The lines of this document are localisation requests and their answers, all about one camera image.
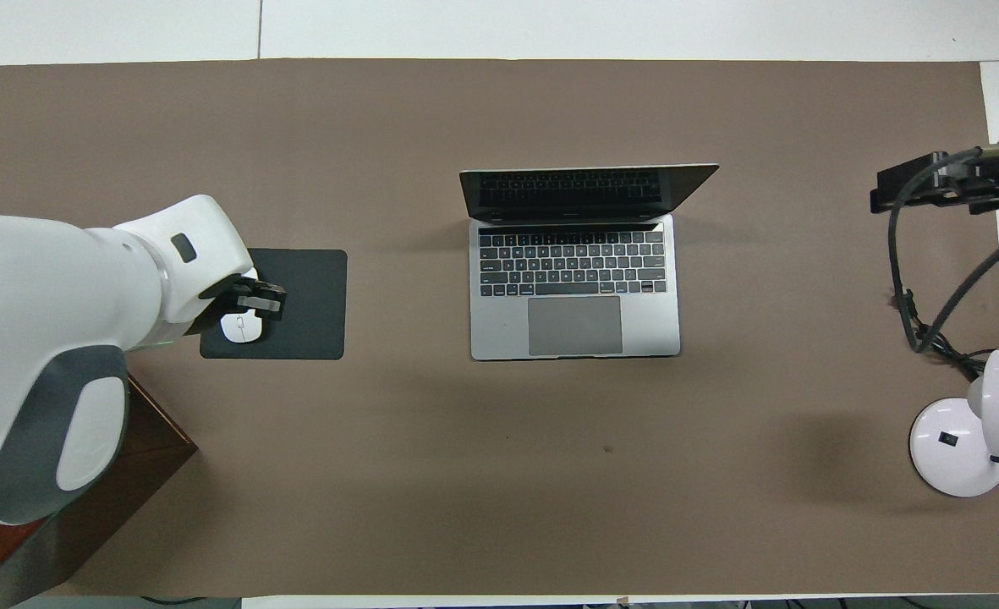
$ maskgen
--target black mouse pad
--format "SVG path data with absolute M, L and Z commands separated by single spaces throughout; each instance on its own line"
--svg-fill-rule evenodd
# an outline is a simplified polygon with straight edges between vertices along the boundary
M 259 279 L 285 288 L 279 322 L 263 321 L 253 343 L 232 343 L 221 325 L 202 333 L 208 359 L 341 359 L 345 352 L 345 275 L 341 250 L 249 250 Z

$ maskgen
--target laptop lid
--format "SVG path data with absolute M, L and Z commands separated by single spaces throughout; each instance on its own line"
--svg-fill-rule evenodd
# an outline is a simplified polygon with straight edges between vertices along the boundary
M 477 220 L 647 219 L 676 209 L 718 167 L 469 170 L 459 177 L 465 207 Z

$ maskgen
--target wooden stand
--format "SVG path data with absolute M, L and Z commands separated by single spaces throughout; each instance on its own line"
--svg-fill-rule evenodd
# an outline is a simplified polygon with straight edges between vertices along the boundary
M 61 584 L 197 450 L 133 378 L 124 445 L 78 501 L 55 515 L 0 524 L 0 609 Z

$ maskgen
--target brown paper surface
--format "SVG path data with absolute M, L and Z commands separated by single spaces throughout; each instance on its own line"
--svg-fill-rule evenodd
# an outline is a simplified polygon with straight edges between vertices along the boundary
M 867 212 L 878 170 L 982 142 L 976 64 L 0 67 L 0 213 L 201 192 L 248 246 L 349 255 L 340 361 L 129 356 L 200 452 L 65 590 L 999 592 L 999 486 L 910 465 L 967 385 L 905 348 Z M 682 355 L 469 358 L 459 170 L 674 162 L 721 165 L 673 213 Z M 994 218 L 909 209 L 902 240 L 931 320 Z M 994 273 L 945 331 L 999 346 Z

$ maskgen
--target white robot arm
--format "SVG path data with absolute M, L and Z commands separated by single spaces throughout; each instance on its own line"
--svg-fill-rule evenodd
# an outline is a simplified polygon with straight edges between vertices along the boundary
M 216 300 L 279 317 L 283 290 L 241 280 L 251 267 L 205 195 L 115 228 L 0 217 L 0 524 L 56 512 L 115 458 L 124 351 L 182 337 Z

